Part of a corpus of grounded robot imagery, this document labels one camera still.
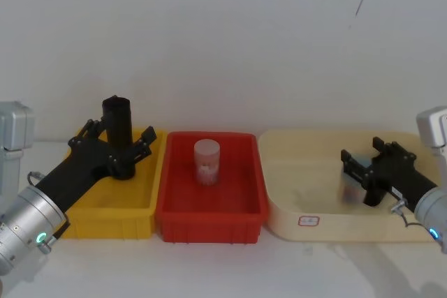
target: white wall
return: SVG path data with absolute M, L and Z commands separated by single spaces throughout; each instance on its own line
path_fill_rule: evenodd
M 112 94 L 134 124 L 415 131 L 446 104 L 447 0 L 0 0 L 0 99 L 66 139 Z

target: green indicator light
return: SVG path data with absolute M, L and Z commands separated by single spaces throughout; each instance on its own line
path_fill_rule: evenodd
M 37 242 L 38 244 L 40 244 L 40 243 L 42 243 L 42 242 L 45 241 L 45 238 L 46 238 L 46 237 L 47 237 L 47 233 L 42 232 L 42 233 L 40 233 L 40 234 L 37 236 L 37 238 L 36 238 L 36 242 Z

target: plastic tray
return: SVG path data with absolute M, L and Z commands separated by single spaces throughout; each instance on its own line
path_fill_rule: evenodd
M 143 129 L 133 130 L 138 139 Z M 134 178 L 118 181 L 106 177 L 96 183 L 68 211 L 67 239 L 147 239 L 155 231 L 155 206 L 166 133 L 156 130 L 152 155 L 136 165 Z M 105 132 L 100 137 L 106 140 Z
M 221 146 L 219 181 L 196 182 L 194 144 Z M 177 132 L 168 136 L 157 221 L 168 242 L 252 244 L 267 218 L 267 198 L 256 138 L 241 133 Z
M 421 227 L 405 228 L 390 213 L 395 199 L 387 195 L 371 208 L 339 201 L 344 183 L 340 151 L 373 157 L 372 138 L 398 141 L 417 155 L 416 169 L 439 183 L 437 164 L 417 135 L 383 131 L 273 130 L 259 139 L 270 204 L 268 226 L 294 241 L 432 241 Z M 409 221 L 415 221 L 410 211 Z

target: red plastic tray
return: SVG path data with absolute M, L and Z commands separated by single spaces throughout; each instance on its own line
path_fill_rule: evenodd
M 219 182 L 195 178 L 194 144 L 221 146 Z M 175 132 L 168 135 L 156 219 L 167 242 L 255 244 L 268 206 L 256 138 L 243 133 Z

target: yellow plastic tray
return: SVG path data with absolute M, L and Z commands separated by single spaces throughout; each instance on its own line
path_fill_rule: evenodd
M 339 190 L 345 182 L 340 151 L 373 157 L 372 138 L 397 141 L 417 155 L 416 169 L 439 183 L 437 164 L 414 134 L 383 131 L 318 129 L 272 130 L 259 139 L 259 154 L 267 188 L 268 226 L 293 241 L 421 242 L 433 241 L 421 227 L 405 228 L 390 213 L 396 202 L 385 196 L 375 207 L 343 204 Z M 405 210 L 408 221 L 416 219 Z
M 133 130 L 138 139 L 143 129 Z M 65 239 L 147 239 L 155 231 L 166 132 L 156 130 L 152 155 L 136 165 L 134 178 L 118 181 L 106 177 L 96 183 L 68 211 L 71 226 Z M 105 132 L 100 137 L 107 140 Z

